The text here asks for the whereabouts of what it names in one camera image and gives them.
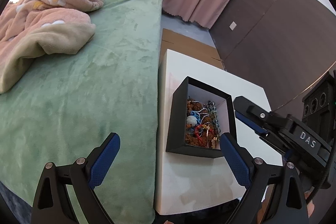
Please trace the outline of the person's right hand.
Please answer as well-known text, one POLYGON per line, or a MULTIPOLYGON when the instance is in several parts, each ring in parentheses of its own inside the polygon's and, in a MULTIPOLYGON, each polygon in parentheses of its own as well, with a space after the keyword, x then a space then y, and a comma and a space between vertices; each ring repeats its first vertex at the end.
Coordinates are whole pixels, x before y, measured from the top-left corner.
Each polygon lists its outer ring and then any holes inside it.
MULTIPOLYGON (((309 191, 306 191, 304 193, 306 200, 310 197, 311 192, 312 192, 312 190, 309 190, 309 191)), ((314 209, 315 209, 315 205, 314 205, 313 201, 311 200, 310 202, 307 203, 307 213, 308 213, 309 218, 313 214, 314 209)))

